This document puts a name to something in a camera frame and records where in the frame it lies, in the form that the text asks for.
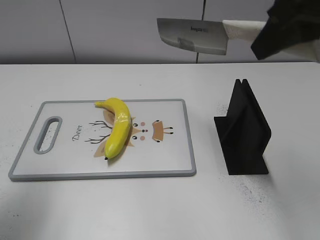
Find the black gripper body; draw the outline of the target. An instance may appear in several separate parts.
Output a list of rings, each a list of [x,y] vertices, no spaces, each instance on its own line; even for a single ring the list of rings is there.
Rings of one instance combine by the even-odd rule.
[[[300,44],[314,47],[320,39],[318,0],[276,0],[267,14],[267,22],[250,47],[258,60]]]

